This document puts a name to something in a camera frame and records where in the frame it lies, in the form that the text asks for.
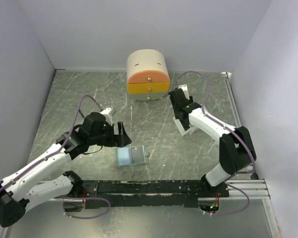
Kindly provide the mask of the mint green card holder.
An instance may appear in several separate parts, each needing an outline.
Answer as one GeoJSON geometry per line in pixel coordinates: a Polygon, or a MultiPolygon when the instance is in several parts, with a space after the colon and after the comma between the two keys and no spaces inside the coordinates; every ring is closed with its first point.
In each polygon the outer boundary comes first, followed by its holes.
{"type": "Polygon", "coordinates": [[[144,145],[129,146],[117,148],[115,156],[117,167],[131,167],[148,164],[150,153],[144,145]]]}

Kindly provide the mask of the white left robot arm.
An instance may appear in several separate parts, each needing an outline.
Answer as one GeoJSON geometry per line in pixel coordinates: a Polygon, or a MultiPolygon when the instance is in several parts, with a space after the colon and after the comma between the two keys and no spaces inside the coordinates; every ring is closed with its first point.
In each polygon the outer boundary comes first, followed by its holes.
{"type": "Polygon", "coordinates": [[[82,194],[83,186],[77,174],[66,172],[55,181],[42,183],[51,172],[88,151],[89,147],[124,147],[131,144],[123,123],[114,132],[110,109],[92,112],[82,124],[74,124],[42,155],[12,175],[0,179],[0,226],[13,225],[22,216],[51,198],[82,194]]]}

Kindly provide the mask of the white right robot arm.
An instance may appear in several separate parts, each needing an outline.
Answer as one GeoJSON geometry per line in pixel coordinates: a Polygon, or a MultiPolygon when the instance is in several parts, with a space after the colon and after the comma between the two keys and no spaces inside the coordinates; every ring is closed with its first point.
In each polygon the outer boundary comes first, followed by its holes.
{"type": "Polygon", "coordinates": [[[201,193],[212,197],[219,188],[226,188],[225,181],[248,166],[255,170],[256,153],[249,130],[234,127],[210,114],[205,106],[193,101],[187,86],[182,85],[168,93],[173,120],[182,136],[201,130],[219,144],[219,162],[201,177],[201,193]]]}

